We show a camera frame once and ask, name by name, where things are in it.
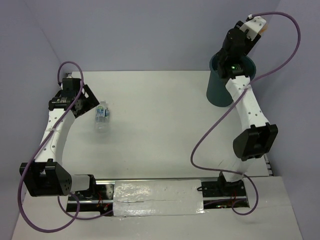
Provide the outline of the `clear bottle blue label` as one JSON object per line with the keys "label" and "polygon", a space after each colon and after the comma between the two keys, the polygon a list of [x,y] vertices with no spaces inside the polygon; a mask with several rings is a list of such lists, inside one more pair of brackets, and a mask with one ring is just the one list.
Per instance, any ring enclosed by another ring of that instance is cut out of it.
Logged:
{"label": "clear bottle blue label", "polygon": [[109,126],[110,110],[106,101],[101,101],[95,108],[94,128],[97,133],[105,133]]}

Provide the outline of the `orange bottle blue label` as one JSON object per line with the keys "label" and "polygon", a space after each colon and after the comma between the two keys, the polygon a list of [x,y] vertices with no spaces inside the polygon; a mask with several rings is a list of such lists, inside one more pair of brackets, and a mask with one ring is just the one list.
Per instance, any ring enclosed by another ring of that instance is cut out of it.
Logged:
{"label": "orange bottle blue label", "polygon": [[268,24],[266,23],[258,33],[262,35],[267,29],[268,29]]}

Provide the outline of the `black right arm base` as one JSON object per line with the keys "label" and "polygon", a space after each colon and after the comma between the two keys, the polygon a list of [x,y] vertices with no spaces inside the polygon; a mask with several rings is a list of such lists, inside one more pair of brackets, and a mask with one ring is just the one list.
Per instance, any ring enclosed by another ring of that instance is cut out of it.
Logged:
{"label": "black right arm base", "polygon": [[204,198],[230,198],[245,197],[247,195],[242,180],[236,183],[222,181],[202,181],[201,186],[197,188],[198,192],[202,192]]}

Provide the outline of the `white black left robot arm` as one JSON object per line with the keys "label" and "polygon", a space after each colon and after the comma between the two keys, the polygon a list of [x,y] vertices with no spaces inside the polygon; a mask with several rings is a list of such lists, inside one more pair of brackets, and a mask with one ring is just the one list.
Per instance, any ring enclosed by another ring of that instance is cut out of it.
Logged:
{"label": "white black left robot arm", "polygon": [[22,163],[19,172],[26,171],[24,184],[32,197],[67,196],[80,192],[86,199],[98,194],[92,174],[72,175],[63,168],[62,158],[69,130],[75,119],[95,108],[99,101],[81,79],[62,79],[61,90],[49,101],[48,122],[43,139],[46,143],[36,154],[30,167]]}

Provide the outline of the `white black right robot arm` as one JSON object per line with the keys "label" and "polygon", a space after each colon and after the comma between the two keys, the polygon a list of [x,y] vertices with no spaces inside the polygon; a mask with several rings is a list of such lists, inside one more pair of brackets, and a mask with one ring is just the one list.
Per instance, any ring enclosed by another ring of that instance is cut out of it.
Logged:
{"label": "white black right robot arm", "polygon": [[230,94],[240,118],[242,132],[233,140],[236,160],[228,171],[220,174],[217,190],[228,196],[240,183],[255,159],[268,153],[278,134],[278,127],[270,124],[254,95],[251,71],[244,59],[260,39],[266,20],[256,16],[239,21],[230,29],[217,53],[217,73]]}

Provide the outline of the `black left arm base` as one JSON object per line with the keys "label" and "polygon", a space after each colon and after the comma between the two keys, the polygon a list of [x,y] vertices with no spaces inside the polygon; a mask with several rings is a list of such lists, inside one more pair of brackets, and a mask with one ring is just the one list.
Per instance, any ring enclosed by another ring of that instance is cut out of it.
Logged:
{"label": "black left arm base", "polygon": [[74,194],[80,202],[80,212],[98,212],[100,215],[113,210],[115,182],[98,181],[94,192],[76,191]]}

